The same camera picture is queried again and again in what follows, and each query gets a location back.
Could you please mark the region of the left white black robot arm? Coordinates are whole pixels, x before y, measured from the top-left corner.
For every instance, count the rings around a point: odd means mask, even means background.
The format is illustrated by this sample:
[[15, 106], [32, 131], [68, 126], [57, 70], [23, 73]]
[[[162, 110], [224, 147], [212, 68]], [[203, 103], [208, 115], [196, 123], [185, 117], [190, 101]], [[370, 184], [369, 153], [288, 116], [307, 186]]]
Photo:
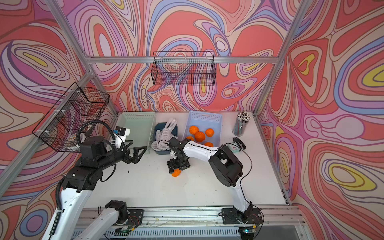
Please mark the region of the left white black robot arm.
[[103, 181], [103, 171], [117, 168], [119, 162], [137, 164], [147, 147], [129, 149], [133, 141], [121, 143], [96, 136], [78, 141], [81, 157], [75, 166], [59, 181], [55, 190], [57, 208], [43, 236], [45, 240], [71, 239], [80, 214], [98, 182]]

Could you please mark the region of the netted orange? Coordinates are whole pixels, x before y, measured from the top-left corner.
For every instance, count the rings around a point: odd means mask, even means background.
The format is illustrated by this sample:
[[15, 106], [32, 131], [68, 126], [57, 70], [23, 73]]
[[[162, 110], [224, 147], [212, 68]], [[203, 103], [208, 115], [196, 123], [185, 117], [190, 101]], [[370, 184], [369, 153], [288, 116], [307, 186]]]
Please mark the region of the netted orange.
[[195, 140], [196, 140], [196, 142], [201, 143], [201, 142], [203, 142], [205, 139], [206, 139], [206, 135], [205, 135], [205, 133], [203, 133], [203, 132], [197, 132], [197, 133], [195, 134]]
[[198, 133], [200, 131], [200, 129], [197, 127], [197, 126], [190, 126], [189, 128], [189, 133], [191, 135], [195, 135], [196, 133]]
[[181, 170], [180, 169], [175, 169], [174, 172], [172, 173], [172, 176], [173, 177], [178, 177], [180, 174], [181, 174]]
[[207, 142], [207, 143], [205, 143], [204, 145], [207, 146], [207, 147], [213, 147], [213, 146], [214, 146], [214, 145], [213, 145], [212, 143], [210, 143], [210, 142]]
[[206, 135], [207, 137], [209, 137], [209, 138], [213, 137], [214, 134], [215, 134], [215, 131], [214, 131], [213, 129], [211, 129], [211, 128], [209, 128], [209, 129], [207, 129], [207, 130], [205, 131], [205, 135]]

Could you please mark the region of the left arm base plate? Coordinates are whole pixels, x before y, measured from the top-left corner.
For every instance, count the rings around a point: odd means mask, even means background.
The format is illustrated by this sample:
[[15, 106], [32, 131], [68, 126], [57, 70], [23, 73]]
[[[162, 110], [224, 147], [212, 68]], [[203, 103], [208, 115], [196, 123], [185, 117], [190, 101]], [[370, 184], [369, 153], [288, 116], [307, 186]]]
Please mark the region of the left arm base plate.
[[144, 210], [143, 209], [128, 209], [128, 216], [118, 220], [116, 226], [130, 226], [138, 227], [143, 223]]

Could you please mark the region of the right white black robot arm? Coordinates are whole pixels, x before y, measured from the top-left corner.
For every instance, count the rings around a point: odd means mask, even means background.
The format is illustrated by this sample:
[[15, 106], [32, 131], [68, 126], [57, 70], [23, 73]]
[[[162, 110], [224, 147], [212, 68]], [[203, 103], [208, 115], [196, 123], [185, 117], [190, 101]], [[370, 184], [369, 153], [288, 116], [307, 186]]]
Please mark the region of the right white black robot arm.
[[253, 205], [247, 200], [242, 188], [243, 164], [227, 145], [207, 147], [190, 139], [179, 141], [176, 138], [171, 138], [165, 143], [170, 149], [171, 159], [167, 166], [171, 175], [190, 168], [190, 158], [209, 163], [217, 180], [232, 191], [232, 211], [228, 214], [222, 211], [221, 216], [241, 224], [248, 222]]

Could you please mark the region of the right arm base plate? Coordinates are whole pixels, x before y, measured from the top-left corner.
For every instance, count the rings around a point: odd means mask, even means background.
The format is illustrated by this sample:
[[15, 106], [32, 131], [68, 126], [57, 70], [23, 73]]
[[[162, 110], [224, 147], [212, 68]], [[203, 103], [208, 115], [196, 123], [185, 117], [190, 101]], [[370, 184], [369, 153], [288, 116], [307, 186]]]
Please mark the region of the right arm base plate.
[[241, 213], [235, 208], [223, 208], [218, 215], [222, 218], [224, 225], [261, 225], [264, 222], [263, 215], [258, 208], [252, 208], [247, 213]]

